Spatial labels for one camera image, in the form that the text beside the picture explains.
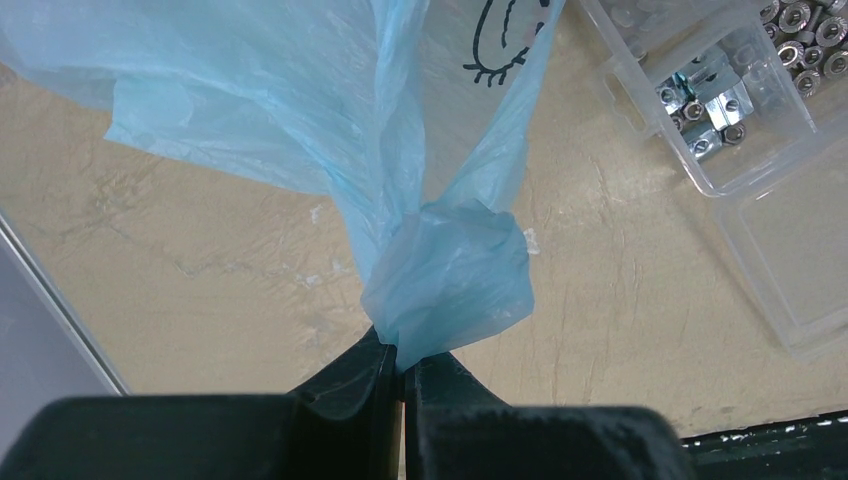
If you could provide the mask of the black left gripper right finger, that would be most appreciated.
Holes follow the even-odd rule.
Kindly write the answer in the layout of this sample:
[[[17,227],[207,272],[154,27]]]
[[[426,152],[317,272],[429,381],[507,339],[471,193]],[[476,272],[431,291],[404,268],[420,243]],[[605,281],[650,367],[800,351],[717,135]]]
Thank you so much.
[[[644,407],[512,406],[450,354],[404,374],[410,479],[693,479],[671,425]]]

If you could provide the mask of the light blue plastic bag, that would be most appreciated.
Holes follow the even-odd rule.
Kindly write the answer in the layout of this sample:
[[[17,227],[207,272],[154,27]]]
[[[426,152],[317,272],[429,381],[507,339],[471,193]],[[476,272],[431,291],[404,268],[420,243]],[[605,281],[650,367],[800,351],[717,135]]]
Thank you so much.
[[[560,1],[5,1],[1,60],[110,141],[343,216],[405,370],[529,316],[510,208]]]

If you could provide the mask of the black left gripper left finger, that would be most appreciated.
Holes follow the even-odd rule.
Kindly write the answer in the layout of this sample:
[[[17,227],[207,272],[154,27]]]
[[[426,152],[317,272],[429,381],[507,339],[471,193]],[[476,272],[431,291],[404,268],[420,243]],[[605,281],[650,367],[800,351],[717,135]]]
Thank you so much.
[[[368,331],[287,393],[76,397],[44,407],[5,479],[393,479],[397,350]]]

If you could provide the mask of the clear plastic screw box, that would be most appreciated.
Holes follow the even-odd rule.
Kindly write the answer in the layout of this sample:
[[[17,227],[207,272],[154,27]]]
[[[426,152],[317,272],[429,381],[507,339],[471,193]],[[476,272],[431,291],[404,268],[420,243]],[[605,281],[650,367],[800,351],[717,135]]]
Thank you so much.
[[[665,140],[780,342],[847,345],[847,5],[584,1],[599,80]]]

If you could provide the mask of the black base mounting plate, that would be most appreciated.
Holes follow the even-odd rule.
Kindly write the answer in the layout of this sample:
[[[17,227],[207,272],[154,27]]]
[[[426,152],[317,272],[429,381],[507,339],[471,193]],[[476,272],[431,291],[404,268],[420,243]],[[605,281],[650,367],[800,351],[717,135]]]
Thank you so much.
[[[699,479],[845,479],[847,412],[681,440]]]

